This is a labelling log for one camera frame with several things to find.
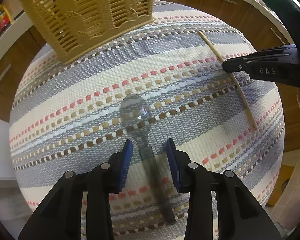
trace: yellow plastic basket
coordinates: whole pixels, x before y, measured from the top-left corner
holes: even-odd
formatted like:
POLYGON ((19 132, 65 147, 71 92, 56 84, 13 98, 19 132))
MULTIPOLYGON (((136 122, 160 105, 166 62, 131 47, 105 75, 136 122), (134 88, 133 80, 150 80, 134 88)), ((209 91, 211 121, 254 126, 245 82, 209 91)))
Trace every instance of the yellow plastic basket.
POLYGON ((41 35, 69 64, 152 22, 154 0, 21 0, 41 35))

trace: cabinet handle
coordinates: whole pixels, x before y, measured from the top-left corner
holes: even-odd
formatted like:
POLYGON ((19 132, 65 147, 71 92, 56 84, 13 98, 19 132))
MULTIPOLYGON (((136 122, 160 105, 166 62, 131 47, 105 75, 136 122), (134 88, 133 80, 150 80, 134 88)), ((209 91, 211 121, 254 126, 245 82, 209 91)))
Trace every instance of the cabinet handle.
POLYGON ((233 3, 233 4, 238 4, 237 2, 231 1, 231 0, 224 0, 225 2, 233 3))
POLYGON ((270 28, 270 30, 274 33, 275 36, 277 36, 277 38, 282 42, 283 45, 286 45, 283 40, 280 38, 280 36, 272 29, 270 28))

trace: transparent plastic spoon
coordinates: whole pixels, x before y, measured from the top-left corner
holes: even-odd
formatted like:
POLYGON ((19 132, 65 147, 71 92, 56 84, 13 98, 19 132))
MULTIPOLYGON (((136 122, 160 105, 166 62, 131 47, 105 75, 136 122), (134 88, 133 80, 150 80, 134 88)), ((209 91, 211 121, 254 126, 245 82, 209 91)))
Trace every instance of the transparent plastic spoon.
POLYGON ((159 168, 152 147, 148 141, 152 120, 151 108, 141 96, 129 94, 121 103, 120 117, 122 119, 122 125, 127 132, 133 136, 137 143, 137 148, 139 149, 143 161, 143 167, 152 185, 151 190, 159 204, 163 219, 167 225, 173 225, 176 219, 168 196, 165 194, 159 168))

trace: table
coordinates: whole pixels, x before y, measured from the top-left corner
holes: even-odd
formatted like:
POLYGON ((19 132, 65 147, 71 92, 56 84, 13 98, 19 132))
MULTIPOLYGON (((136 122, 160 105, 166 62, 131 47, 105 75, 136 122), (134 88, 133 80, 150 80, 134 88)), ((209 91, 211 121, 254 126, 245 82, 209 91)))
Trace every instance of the table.
MULTIPOLYGON (((242 33, 204 12, 171 2, 155 1, 153 16, 152 24, 68 66, 49 45, 29 66, 11 111, 10 150, 21 192, 32 210, 65 171, 90 171, 121 150, 127 138, 134 142, 119 114, 120 103, 130 93, 147 98, 152 109, 149 143, 177 221, 164 224, 135 147, 126 187, 109 196, 117 238, 183 239, 189 195, 173 187, 164 149, 169 137, 208 170, 233 170, 265 205, 284 144, 276 85, 235 73, 247 109, 234 81, 198 35, 203 31, 221 55, 230 58, 255 51, 242 33), (247 111, 253 114, 256 130, 247 111)), ((84 200, 83 238, 85 204, 84 200)), ((214 201, 214 238, 216 210, 214 201)))

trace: round table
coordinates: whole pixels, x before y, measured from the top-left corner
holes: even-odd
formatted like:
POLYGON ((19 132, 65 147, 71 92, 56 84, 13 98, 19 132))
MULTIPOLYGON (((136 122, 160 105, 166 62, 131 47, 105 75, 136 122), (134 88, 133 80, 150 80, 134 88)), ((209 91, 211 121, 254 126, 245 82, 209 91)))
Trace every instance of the round table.
MULTIPOLYGON (((154 3, 152 24, 68 66, 46 45, 27 69, 11 111, 10 149, 21 192, 32 210, 64 172, 91 171, 120 151, 126 139, 134 142, 122 127, 119 113, 120 103, 130 93, 147 98, 152 109, 149 143, 176 223, 165 225, 135 147, 126 187, 119 195, 109 196, 117 238, 183 239, 189 195, 173 187, 164 146, 169 137, 206 169, 233 170, 259 202, 266 203, 284 143, 276 85, 235 73, 247 109, 231 76, 198 31, 225 59, 255 51, 243 34, 193 8, 154 3)), ((218 236, 216 210, 214 201, 214 238, 218 236)))

